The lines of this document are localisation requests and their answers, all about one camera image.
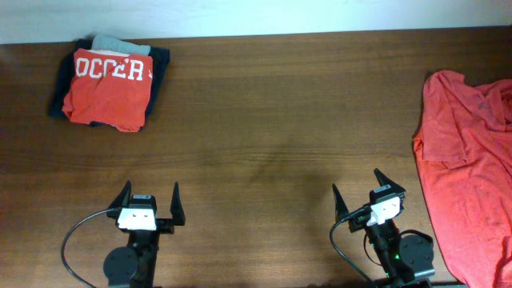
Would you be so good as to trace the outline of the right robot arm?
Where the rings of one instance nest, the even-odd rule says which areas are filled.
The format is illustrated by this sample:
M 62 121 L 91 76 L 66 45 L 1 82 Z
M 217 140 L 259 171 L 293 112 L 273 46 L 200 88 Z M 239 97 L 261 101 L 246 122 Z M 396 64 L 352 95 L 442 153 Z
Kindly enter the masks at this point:
M 434 240 L 417 230 L 400 231 L 394 218 L 403 212 L 406 190 L 374 169 L 379 187 L 369 192 L 369 201 L 350 211 L 340 190 L 332 185 L 335 201 L 335 224 L 330 229 L 330 243 L 337 253 L 358 272 L 370 287 L 430 287 L 430 277 L 435 274 Z M 334 240 L 335 230 L 343 223 L 350 232 L 365 232 L 363 244 L 371 245 L 377 255 L 375 262 L 383 268 L 386 278 L 372 280 L 348 256 Z

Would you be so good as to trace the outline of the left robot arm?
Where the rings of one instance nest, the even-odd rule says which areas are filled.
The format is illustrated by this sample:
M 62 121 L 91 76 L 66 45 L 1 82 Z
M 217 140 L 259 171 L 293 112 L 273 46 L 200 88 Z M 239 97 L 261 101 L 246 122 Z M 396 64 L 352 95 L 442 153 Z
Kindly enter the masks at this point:
M 186 216 L 177 183 L 173 187 L 170 218 L 156 216 L 155 196 L 132 194 L 131 188 L 131 182 L 127 182 L 109 205 L 107 217 L 128 235 L 128 242 L 108 253 L 103 272 L 109 287 L 152 288 L 160 236 L 173 234 L 175 227 L 184 226 Z

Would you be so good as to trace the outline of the salmon red t-shirt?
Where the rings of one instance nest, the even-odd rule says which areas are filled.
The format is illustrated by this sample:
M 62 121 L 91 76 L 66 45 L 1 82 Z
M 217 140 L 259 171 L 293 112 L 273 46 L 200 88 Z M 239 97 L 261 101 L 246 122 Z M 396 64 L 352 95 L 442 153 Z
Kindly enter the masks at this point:
M 509 287 L 511 81 L 469 86 L 441 70 L 422 98 L 414 155 L 446 267 L 469 287 Z

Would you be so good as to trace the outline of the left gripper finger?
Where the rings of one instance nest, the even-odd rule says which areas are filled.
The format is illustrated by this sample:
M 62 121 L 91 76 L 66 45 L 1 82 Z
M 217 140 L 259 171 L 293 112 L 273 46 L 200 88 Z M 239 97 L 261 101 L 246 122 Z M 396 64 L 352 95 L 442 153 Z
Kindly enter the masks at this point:
M 112 203 L 108 206 L 109 209 L 120 209 L 128 207 L 131 196 L 131 181 L 127 181 L 121 192 L 116 196 Z
M 172 215 L 172 222 L 174 226 L 184 226 L 186 224 L 186 216 L 180 198 L 178 182 L 174 183 L 170 203 L 170 213 Z

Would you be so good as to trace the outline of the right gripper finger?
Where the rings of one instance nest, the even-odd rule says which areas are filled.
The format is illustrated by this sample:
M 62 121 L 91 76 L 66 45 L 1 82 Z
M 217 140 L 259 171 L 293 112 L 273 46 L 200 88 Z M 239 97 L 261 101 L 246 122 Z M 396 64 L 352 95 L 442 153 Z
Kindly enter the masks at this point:
M 374 175 L 380 186 L 389 186 L 391 190 L 397 194 L 406 192 L 406 190 L 402 186 L 400 186 L 399 184 L 385 176 L 384 173 L 381 172 L 378 168 L 374 169 Z
M 341 196 L 341 193 L 337 186 L 333 183 L 332 190 L 334 194 L 334 202 L 335 202 L 335 221 L 340 222 L 344 219 L 345 216 L 348 215 L 349 210 Z

